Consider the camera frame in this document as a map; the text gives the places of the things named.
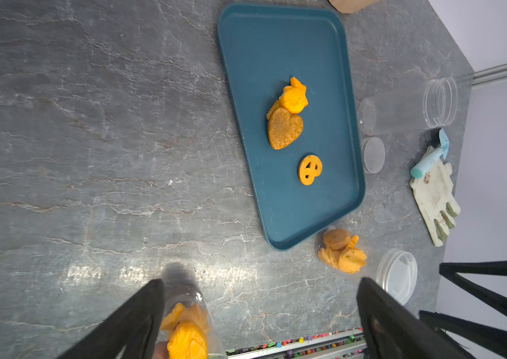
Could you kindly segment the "clear jar lid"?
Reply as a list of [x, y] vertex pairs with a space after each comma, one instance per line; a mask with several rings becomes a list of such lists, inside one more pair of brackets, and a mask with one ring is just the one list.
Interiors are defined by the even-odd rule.
[[363, 168], [367, 174], [379, 173], [385, 163], [384, 143], [378, 137], [366, 137], [361, 141]]

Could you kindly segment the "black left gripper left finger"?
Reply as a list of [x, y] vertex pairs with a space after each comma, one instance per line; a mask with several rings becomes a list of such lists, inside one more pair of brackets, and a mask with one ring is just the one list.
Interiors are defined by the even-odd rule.
[[149, 281], [61, 358], [152, 358], [165, 310], [165, 285]]

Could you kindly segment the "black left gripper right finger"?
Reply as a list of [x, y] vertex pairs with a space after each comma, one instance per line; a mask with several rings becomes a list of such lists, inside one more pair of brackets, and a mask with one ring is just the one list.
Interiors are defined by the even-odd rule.
[[418, 320], [373, 279], [362, 278], [357, 305], [369, 358], [471, 358]]

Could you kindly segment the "clear cookie jar back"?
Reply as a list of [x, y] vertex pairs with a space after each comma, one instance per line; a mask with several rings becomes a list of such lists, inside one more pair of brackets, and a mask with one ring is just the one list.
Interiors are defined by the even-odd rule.
[[195, 286], [171, 288], [154, 358], [226, 358], [205, 299]]

